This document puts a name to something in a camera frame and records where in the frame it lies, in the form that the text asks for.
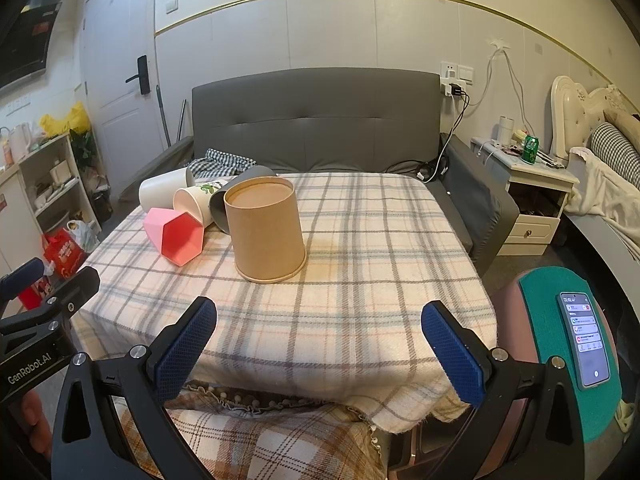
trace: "sofa armrest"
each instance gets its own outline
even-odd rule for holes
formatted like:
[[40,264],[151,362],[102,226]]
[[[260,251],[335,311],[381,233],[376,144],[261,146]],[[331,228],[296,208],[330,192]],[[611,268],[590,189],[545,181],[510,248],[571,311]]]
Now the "sofa armrest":
[[482,276],[509,236],[520,211],[513,198],[456,136],[447,145],[449,169],[442,184],[471,239],[469,256]]
[[137,172],[118,197],[118,202],[137,202],[138,189],[143,180],[176,170],[193,158],[193,137],[185,137]]

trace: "television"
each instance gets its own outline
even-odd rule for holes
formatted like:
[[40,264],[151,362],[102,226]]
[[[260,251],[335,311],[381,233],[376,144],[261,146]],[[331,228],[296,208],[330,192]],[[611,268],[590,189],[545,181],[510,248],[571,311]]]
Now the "television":
[[0,89],[44,72],[47,51],[60,2],[28,6],[20,13],[0,43]]

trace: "person's hand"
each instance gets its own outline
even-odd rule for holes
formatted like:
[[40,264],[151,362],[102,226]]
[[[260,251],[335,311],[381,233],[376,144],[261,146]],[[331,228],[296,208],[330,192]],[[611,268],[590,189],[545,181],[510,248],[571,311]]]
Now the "person's hand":
[[42,402],[35,390],[30,390],[22,398],[20,404],[25,422],[31,426],[29,442],[31,447],[51,460],[51,430],[49,422],[42,412]]

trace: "green plant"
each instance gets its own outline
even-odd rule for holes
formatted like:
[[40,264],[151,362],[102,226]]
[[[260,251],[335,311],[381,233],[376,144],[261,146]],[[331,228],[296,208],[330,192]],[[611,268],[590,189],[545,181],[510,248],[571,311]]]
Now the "green plant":
[[92,134],[91,130],[83,134],[69,130],[69,137],[78,170],[83,171],[93,164],[94,157],[98,154],[95,147],[94,134]]

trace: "blue gripper pad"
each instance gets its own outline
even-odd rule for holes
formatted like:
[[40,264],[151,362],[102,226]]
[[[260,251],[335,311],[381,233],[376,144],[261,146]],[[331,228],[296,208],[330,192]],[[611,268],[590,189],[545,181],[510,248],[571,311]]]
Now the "blue gripper pad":
[[478,409],[484,399],[484,375],[469,350],[432,303],[422,309],[422,333],[463,402]]
[[199,297],[174,325],[163,328],[151,344],[152,355],[154,352],[161,354],[157,362],[151,358],[147,362],[147,366],[153,368],[149,375],[154,379],[156,397],[161,404],[175,399],[180,393],[213,334],[216,319],[214,303]]

